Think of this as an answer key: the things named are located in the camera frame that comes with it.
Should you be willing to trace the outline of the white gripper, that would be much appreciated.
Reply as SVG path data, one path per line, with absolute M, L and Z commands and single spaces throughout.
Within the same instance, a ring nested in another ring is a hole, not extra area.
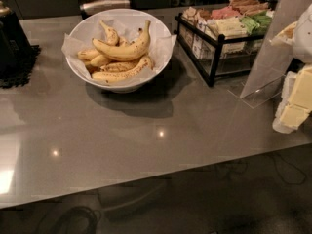
M 312 4 L 293 22 L 275 35 L 272 46 L 292 45 L 296 59 L 312 62 Z M 298 72 L 289 72 L 285 78 L 282 101 L 278 105 L 272 127 L 275 131 L 289 134 L 308 118 L 312 112 L 312 65 L 306 64 Z

